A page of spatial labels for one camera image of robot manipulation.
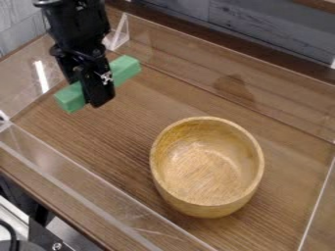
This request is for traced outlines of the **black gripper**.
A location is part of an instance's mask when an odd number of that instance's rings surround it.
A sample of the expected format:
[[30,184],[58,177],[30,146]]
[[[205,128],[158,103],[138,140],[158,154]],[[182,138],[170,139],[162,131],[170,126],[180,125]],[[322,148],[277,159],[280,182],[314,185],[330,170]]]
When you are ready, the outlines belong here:
[[97,108],[114,97],[101,44],[110,31],[104,0],[33,0],[33,5],[49,24],[54,42],[49,54],[66,81],[73,83],[78,78],[85,101]]

